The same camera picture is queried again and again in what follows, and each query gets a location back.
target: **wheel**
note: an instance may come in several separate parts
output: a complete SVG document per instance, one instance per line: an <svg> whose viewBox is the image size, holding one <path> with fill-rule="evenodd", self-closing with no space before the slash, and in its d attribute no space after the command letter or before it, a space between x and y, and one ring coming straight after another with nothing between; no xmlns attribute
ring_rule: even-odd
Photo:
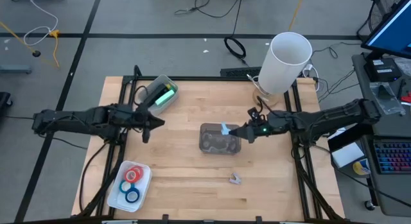
<svg viewBox="0 0 411 224"><path fill-rule="evenodd" d="M369 211L373 211L375 209L375 205L372 204L371 200L364 202L364 206Z"/></svg>
<svg viewBox="0 0 411 224"><path fill-rule="evenodd" d="M13 105L13 101L10 98L8 98L8 101L6 102L6 106L11 107L12 105Z"/></svg>

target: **tape roll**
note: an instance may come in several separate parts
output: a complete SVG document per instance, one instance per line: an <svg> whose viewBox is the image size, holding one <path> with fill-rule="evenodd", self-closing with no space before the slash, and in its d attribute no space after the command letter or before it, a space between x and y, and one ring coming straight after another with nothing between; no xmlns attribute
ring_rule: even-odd
<svg viewBox="0 0 411 224"><path fill-rule="evenodd" d="M126 192L126 202L134 203L140 199L140 191L133 187Z"/></svg>
<svg viewBox="0 0 411 224"><path fill-rule="evenodd" d="M134 183L127 182L126 180L122 180L122 181L120 182L119 190L120 190L122 193L127 193L127 191L128 191L129 189L131 189L131 188L134 188Z"/></svg>
<svg viewBox="0 0 411 224"><path fill-rule="evenodd" d="M137 179L137 181L140 180L140 179L143 177L143 175L144 175L143 167L141 167L141 166L133 166L132 169L134 169L134 170L136 170L136 171L139 172L140 175L139 175L139 178Z"/></svg>
<svg viewBox="0 0 411 224"><path fill-rule="evenodd" d="M134 168L129 169L124 174L124 178L128 183L137 182L141 178L140 171Z"/></svg>

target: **white tray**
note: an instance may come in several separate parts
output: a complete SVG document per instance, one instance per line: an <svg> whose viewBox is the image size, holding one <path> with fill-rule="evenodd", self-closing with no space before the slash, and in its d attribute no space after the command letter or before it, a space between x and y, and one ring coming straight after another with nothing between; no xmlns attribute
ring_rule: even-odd
<svg viewBox="0 0 411 224"><path fill-rule="evenodd" d="M143 177L134 184L135 188L137 188L140 192L140 198L138 201L134 203L128 203L125 198L125 193L122 193L119 190L120 183L122 180L124 180L124 174L127 170L132 168L133 166L141 166L143 168ZM110 207L116 208L116 209L121 209L123 211L128 211L128 212L135 212L139 210L143 206L144 199L146 198L146 194L148 191L148 186L150 185L150 181L152 179L152 170L150 167L135 163L135 162L130 162L128 160L125 160L123 163L120 165L120 169L118 170L116 179L114 181L113 187L111 188L109 198L107 199L107 204Z"/></svg>

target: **colorful keyboard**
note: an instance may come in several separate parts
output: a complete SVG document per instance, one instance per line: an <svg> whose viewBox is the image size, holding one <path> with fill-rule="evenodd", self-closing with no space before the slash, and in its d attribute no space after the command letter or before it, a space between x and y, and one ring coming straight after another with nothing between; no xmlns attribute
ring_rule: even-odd
<svg viewBox="0 0 411 224"><path fill-rule="evenodd" d="M374 150L380 173L411 173L411 140L375 140L371 150Z"/></svg>

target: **white cylinder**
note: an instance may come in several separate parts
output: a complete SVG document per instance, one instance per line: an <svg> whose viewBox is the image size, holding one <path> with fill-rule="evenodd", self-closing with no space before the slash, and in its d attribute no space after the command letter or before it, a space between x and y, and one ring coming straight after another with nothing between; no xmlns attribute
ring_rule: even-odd
<svg viewBox="0 0 411 224"><path fill-rule="evenodd" d="M310 42L300 34L284 32L276 35L258 76L260 87L270 94L286 92L312 52Z"/></svg>

